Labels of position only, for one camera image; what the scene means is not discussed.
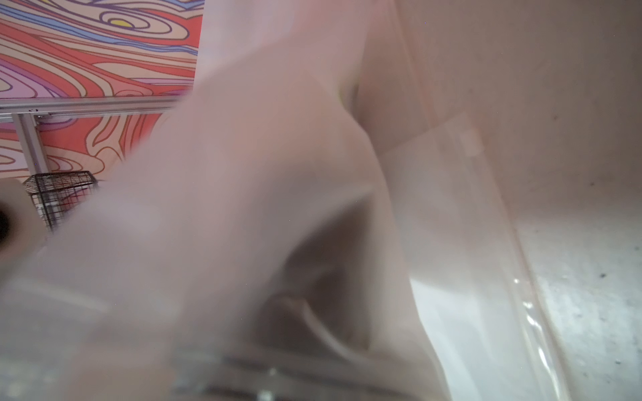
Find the clear zip-top bag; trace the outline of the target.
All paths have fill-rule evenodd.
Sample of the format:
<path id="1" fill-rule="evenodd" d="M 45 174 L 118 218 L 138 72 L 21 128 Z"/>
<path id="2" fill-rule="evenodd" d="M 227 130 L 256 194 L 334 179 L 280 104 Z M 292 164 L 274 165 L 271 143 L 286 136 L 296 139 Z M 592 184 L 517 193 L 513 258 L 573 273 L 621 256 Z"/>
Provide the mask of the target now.
<path id="1" fill-rule="evenodd" d="M 54 232 L 23 182 L 88 170 Z M 394 1 L 1 5 L 4 400 L 567 400 Z"/>

